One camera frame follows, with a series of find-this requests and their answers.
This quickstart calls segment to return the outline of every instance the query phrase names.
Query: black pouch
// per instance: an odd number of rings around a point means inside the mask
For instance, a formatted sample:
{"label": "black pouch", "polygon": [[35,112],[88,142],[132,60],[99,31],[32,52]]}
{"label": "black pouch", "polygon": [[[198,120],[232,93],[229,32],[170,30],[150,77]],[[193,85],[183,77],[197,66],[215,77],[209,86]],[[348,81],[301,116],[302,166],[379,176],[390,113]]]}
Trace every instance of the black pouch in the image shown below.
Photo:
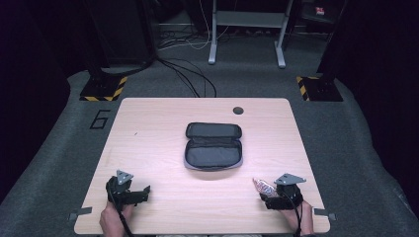
{"label": "black pouch", "polygon": [[185,150],[185,167],[217,171],[241,166],[241,127],[230,123],[191,122]]}

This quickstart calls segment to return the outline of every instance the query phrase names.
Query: dark curtain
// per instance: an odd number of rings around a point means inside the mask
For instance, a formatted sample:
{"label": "dark curtain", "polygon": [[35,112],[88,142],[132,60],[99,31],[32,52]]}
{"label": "dark curtain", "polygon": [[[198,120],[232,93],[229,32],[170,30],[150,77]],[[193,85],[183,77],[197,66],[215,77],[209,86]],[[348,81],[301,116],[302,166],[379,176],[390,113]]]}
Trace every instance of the dark curtain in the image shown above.
{"label": "dark curtain", "polygon": [[[85,28],[93,29],[82,1],[0,3],[1,200],[37,154],[65,107],[70,93],[67,78],[86,70],[72,40],[72,20],[63,9],[68,4],[79,11]],[[94,41],[94,33],[87,34],[86,40]],[[103,62],[103,52],[92,45]]]}
{"label": "dark curtain", "polygon": [[419,216],[419,3],[350,1],[319,66],[354,94],[383,167]]}

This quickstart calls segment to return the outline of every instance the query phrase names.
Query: wooden tabletop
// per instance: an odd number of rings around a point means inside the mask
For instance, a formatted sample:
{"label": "wooden tabletop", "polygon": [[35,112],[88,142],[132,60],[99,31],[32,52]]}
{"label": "wooden tabletop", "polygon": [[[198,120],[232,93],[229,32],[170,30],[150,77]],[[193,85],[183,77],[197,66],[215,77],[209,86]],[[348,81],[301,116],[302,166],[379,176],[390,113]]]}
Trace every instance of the wooden tabletop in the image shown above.
{"label": "wooden tabletop", "polygon": [[[242,115],[233,112],[236,107]],[[243,165],[216,172],[186,169],[185,131],[193,121],[238,124]],[[118,169],[134,175],[132,192],[151,186],[148,201],[134,208],[129,228],[135,234],[292,233],[252,183],[258,178],[273,184],[284,173],[305,178],[298,184],[304,199],[324,208],[286,99],[124,99],[82,206],[92,212],[78,216],[76,233],[102,233],[105,184]],[[315,232],[329,230],[327,217],[313,217]]]}

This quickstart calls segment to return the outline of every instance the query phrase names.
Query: gray carpet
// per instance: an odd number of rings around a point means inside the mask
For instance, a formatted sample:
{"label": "gray carpet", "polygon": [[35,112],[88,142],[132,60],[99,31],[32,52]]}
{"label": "gray carpet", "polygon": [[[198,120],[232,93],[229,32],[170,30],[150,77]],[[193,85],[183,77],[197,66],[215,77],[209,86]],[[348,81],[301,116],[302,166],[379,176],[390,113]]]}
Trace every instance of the gray carpet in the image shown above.
{"label": "gray carpet", "polygon": [[[336,80],[344,102],[302,99],[295,77],[316,75],[325,41],[294,36],[285,52],[287,68],[279,69],[274,40],[221,42],[216,65],[208,65],[209,45],[201,50],[172,47],[158,54],[193,62],[215,85],[218,97],[290,101],[324,204],[339,218],[322,236],[419,236],[418,219],[398,196],[397,182],[381,166],[351,92]],[[194,69],[187,62],[172,62]],[[202,97],[213,96],[209,83],[192,73],[186,75]],[[87,72],[68,78],[71,95],[66,108],[0,206],[0,236],[75,236],[68,214],[81,207],[121,100],[194,97],[175,72],[159,62],[129,76],[114,102],[79,101],[88,79]],[[110,110],[101,114],[109,118],[105,128],[89,129],[99,110]]]}

